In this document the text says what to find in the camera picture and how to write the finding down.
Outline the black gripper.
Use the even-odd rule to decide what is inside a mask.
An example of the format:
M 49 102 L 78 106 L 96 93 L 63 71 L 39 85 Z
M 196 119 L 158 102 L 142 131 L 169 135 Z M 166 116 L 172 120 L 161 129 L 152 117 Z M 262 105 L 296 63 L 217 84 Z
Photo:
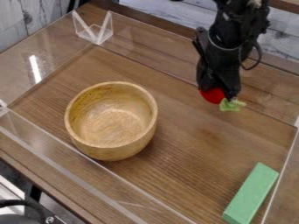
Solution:
M 258 33 L 253 31 L 245 36 L 245 41 L 236 47 L 228 48 L 217 43 L 217 36 L 212 31 L 197 27 L 193 47 L 200 55 L 196 66 L 196 82 L 198 90 L 221 88 L 225 97 L 232 100 L 240 92 L 240 68 L 250 70 L 254 63 L 244 67 L 242 62 L 253 48 L 257 50 L 257 58 L 261 59 L 261 49 L 257 43 Z

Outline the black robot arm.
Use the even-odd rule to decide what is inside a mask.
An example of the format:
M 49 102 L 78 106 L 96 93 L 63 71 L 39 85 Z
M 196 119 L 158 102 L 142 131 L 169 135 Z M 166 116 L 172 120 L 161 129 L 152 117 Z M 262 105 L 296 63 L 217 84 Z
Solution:
M 220 91 L 229 102 L 241 89 L 240 69 L 250 70 L 261 60 L 257 38 L 266 32 L 268 0 L 212 0 L 216 17 L 208 29 L 197 27 L 192 40 L 200 55 L 196 83 L 200 93 Z

